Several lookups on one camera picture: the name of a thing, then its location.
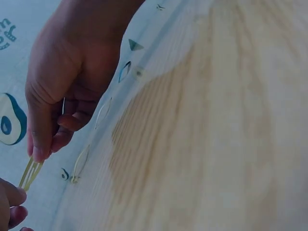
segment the finger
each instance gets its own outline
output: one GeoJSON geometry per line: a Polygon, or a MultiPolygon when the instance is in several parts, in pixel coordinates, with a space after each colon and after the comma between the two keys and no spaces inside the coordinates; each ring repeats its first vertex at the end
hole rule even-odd
{"type": "Polygon", "coordinates": [[[73,115],[63,115],[58,124],[70,131],[78,131],[91,120],[98,101],[79,101],[76,112],[73,115]]]}
{"type": "Polygon", "coordinates": [[[51,126],[52,126],[52,136],[57,134],[59,130],[58,119],[62,115],[63,101],[61,100],[51,107],[51,126]]]}
{"type": "Polygon", "coordinates": [[[0,179],[0,184],[4,188],[10,207],[19,206],[26,201],[27,195],[23,189],[16,188],[14,185],[3,179],[0,179]]]}
{"type": "Polygon", "coordinates": [[[5,189],[0,183],[0,231],[6,231],[8,229],[8,223],[10,220],[10,205],[6,197],[5,189]]]}
{"type": "Polygon", "coordinates": [[[54,135],[51,144],[51,151],[53,153],[58,152],[61,148],[68,145],[74,135],[73,131],[70,131],[60,126],[57,134],[54,135]]]}
{"type": "Polygon", "coordinates": [[[29,120],[27,122],[27,153],[28,156],[30,157],[32,156],[33,153],[33,139],[32,139],[31,125],[29,120]]]}
{"type": "Polygon", "coordinates": [[[26,100],[33,140],[32,156],[34,161],[42,162],[48,158],[51,149],[51,105],[41,100],[31,86],[26,87],[26,100]]]}
{"type": "Polygon", "coordinates": [[[34,231],[34,230],[31,229],[31,228],[23,227],[23,228],[21,228],[20,231],[34,231]]]}
{"type": "MultiPolygon", "coordinates": [[[[64,99],[63,114],[71,116],[73,113],[75,113],[77,106],[78,106],[78,101],[73,99],[73,94],[70,94],[68,92],[67,96],[64,99]]],[[[67,146],[68,143],[71,141],[73,135],[74,135],[73,131],[70,131],[60,126],[57,133],[54,135],[52,139],[51,151],[53,153],[56,153],[64,146],[67,146]]]]}
{"type": "Polygon", "coordinates": [[[11,208],[11,217],[9,222],[9,229],[15,228],[28,216],[28,211],[23,206],[16,206],[11,208]]]}

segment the avocado print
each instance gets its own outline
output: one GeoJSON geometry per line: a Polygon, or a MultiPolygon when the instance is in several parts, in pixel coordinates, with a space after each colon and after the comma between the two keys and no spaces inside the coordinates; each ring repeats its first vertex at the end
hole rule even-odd
{"type": "Polygon", "coordinates": [[[14,145],[26,134],[27,117],[16,99],[7,93],[0,93],[0,142],[14,145]]]}

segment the teal print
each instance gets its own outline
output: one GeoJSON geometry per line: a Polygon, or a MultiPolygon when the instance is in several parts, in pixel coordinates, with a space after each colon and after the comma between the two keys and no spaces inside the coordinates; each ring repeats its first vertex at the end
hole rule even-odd
{"type": "Polygon", "coordinates": [[[64,168],[61,168],[61,171],[62,171],[62,173],[61,173],[62,179],[68,180],[68,178],[69,178],[68,172],[64,168]]]}
{"type": "Polygon", "coordinates": [[[27,117],[8,93],[0,93],[0,142],[6,145],[19,143],[26,134],[27,117]]]}
{"type": "Polygon", "coordinates": [[[130,67],[131,67],[131,61],[127,62],[125,66],[121,69],[119,75],[119,83],[122,82],[122,80],[128,75],[130,67]]]}
{"type": "Polygon", "coordinates": [[[138,50],[142,50],[144,49],[144,47],[142,45],[140,45],[139,43],[129,39],[129,47],[131,51],[138,51],[138,50]]]}
{"type": "Polygon", "coordinates": [[[13,31],[16,29],[15,25],[11,25],[11,22],[5,18],[0,22],[0,51],[8,48],[10,42],[15,42],[16,37],[13,35],[13,31]]]}

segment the yellow rubber band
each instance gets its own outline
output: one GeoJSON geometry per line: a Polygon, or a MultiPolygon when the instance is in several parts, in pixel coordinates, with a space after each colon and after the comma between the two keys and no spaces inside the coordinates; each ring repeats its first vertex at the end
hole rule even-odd
{"type": "Polygon", "coordinates": [[[33,158],[31,157],[24,171],[24,174],[20,180],[19,187],[23,188],[27,192],[30,188],[30,185],[37,177],[42,166],[43,163],[36,163],[33,161],[33,158]]]}

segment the wood grain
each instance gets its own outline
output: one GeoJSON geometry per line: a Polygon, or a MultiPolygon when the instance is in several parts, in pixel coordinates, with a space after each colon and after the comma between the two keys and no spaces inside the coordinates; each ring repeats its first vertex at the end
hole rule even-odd
{"type": "Polygon", "coordinates": [[[115,90],[123,103],[53,230],[307,230],[308,2],[188,2],[160,52],[181,50],[185,17],[189,52],[127,98],[115,90]]]}

